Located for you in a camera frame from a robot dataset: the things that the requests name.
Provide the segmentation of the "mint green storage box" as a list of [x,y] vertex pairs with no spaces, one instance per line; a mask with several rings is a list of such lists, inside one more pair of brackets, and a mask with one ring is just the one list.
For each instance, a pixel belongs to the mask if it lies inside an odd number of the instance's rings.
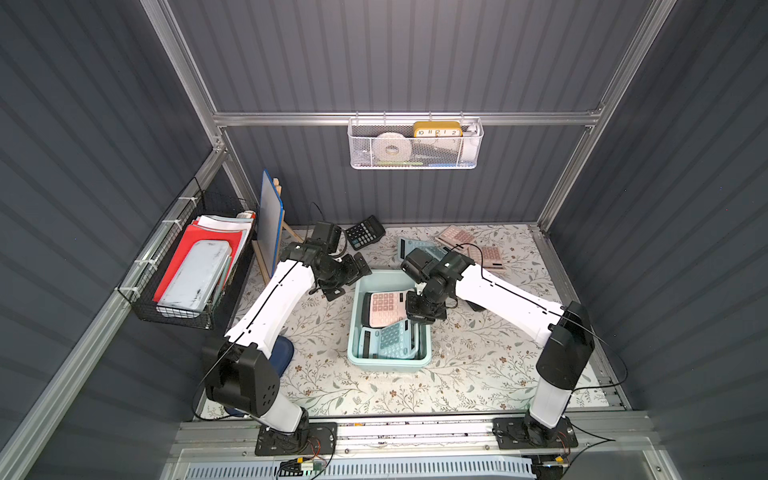
[[431,327],[406,315],[415,283],[398,270],[375,270],[355,284],[347,347],[351,364],[367,371],[416,372],[432,359]]

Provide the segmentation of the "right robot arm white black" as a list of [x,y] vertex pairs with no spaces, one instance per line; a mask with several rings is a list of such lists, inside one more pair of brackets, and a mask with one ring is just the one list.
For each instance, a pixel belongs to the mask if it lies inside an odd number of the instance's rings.
[[556,432],[595,349],[587,310],[576,301],[563,306],[529,294],[456,250],[436,259],[415,249],[400,268],[421,287],[406,295],[410,319],[427,324],[445,319],[446,300],[463,300],[508,321],[541,347],[540,380],[525,425],[531,432]]

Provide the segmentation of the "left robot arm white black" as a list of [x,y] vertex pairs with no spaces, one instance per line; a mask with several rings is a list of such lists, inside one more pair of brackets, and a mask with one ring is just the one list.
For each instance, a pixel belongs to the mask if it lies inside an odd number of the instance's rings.
[[361,253],[335,258],[320,245],[289,244],[241,320],[222,342],[205,347],[201,381],[205,397],[285,435],[303,429],[306,410],[280,392],[280,375],[270,363],[278,336],[305,294],[320,290],[333,301],[345,294],[346,286],[370,274]]

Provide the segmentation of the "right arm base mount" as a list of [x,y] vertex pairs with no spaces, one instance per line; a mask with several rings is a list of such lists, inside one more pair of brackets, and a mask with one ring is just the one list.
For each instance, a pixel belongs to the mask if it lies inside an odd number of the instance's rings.
[[541,424],[529,414],[518,417],[497,417],[492,420],[491,433],[500,450],[559,448],[570,451],[578,446],[575,429],[566,416],[555,427]]

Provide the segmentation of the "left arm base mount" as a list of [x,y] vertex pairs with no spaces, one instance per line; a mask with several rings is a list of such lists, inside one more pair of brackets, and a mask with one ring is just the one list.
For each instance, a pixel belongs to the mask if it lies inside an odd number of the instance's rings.
[[338,438],[336,422],[310,422],[294,433],[281,433],[271,428],[258,433],[254,455],[267,456],[326,456],[335,452]]

